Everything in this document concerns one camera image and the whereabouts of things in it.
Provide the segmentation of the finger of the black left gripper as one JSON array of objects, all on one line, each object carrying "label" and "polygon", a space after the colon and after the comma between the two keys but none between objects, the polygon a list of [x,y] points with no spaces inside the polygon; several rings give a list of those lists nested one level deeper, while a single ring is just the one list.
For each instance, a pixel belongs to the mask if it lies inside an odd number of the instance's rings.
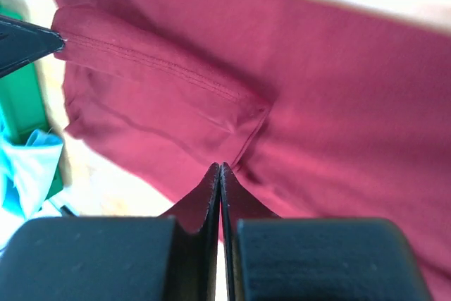
[{"label": "finger of the black left gripper", "polygon": [[64,46],[63,38],[53,30],[1,16],[1,78]]}]

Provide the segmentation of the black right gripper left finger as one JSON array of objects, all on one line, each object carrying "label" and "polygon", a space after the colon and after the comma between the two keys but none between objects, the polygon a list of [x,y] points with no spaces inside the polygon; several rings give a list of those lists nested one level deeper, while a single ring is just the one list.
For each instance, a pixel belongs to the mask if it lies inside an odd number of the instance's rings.
[{"label": "black right gripper left finger", "polygon": [[174,222],[164,300],[214,300],[220,214],[220,166],[161,215]]}]

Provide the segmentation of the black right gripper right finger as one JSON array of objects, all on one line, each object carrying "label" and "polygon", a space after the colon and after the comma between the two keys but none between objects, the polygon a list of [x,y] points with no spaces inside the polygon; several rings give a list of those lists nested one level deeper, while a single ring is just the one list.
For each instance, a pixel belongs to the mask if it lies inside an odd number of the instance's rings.
[{"label": "black right gripper right finger", "polygon": [[237,243],[238,221],[280,217],[241,185],[227,163],[221,164],[220,190],[228,299],[243,300],[242,269]]}]

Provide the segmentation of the dark red t-shirt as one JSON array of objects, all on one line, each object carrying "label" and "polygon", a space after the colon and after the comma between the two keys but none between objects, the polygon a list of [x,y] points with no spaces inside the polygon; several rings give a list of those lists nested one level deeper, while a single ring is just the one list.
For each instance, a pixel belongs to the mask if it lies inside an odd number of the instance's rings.
[{"label": "dark red t-shirt", "polygon": [[450,299],[450,36],[319,0],[56,0],[67,132],[178,200],[377,216]]}]

